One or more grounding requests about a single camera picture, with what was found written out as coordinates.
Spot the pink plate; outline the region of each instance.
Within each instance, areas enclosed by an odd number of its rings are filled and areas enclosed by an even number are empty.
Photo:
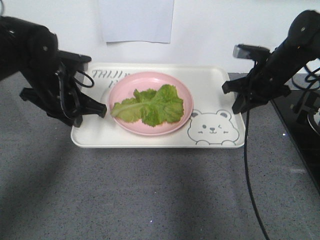
[[[113,119],[124,129],[145,136],[168,134],[181,128],[191,116],[194,108],[193,98],[188,88],[181,81],[164,73],[147,71],[124,77],[111,89],[107,105],[111,111],[115,103],[121,103],[124,99],[133,98],[135,89],[138,91],[158,90],[164,84],[175,86],[179,98],[183,99],[184,114],[179,122],[164,122],[161,125],[152,127],[142,123],[141,119],[137,122],[125,122],[116,117]]]

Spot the lettuce leaf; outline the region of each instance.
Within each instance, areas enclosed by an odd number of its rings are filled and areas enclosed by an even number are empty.
[[[176,123],[184,115],[184,101],[179,98],[177,89],[173,85],[162,85],[158,91],[148,89],[139,92],[136,89],[133,96],[121,103],[116,102],[111,115],[127,123],[141,119],[144,124],[152,127],[164,122]]]

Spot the black robotic arm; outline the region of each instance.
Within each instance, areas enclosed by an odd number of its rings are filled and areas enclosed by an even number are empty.
[[[24,88],[20,97],[69,126],[79,127],[82,115],[104,117],[107,111],[76,84],[76,72],[83,73],[90,61],[89,56],[60,51],[57,36],[45,26],[0,18],[0,81],[21,72],[32,88]]]
[[[320,14],[314,10],[300,13],[288,37],[272,53],[264,47],[240,44],[235,46],[233,56],[255,62],[247,76],[222,86],[225,94],[238,93],[232,106],[235,114],[287,96],[291,91],[284,84],[309,61],[320,57]]]

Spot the bear face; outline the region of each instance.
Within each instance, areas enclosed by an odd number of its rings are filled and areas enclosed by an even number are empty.
[[[236,145],[240,134],[230,121],[231,117],[230,112],[226,110],[216,113],[193,110],[188,136],[195,144]]]

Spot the white tray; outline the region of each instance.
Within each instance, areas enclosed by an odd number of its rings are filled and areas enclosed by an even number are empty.
[[[138,72],[160,72],[182,81],[193,97],[194,114],[179,130],[161,136],[142,136],[119,126],[110,116],[84,115],[80,127],[72,127],[71,139],[82,148],[239,148],[244,144],[241,114],[233,114],[235,95],[224,94],[226,72],[213,66],[168,64],[93,63],[88,66],[95,85],[81,91],[107,104],[110,89],[123,77]]]

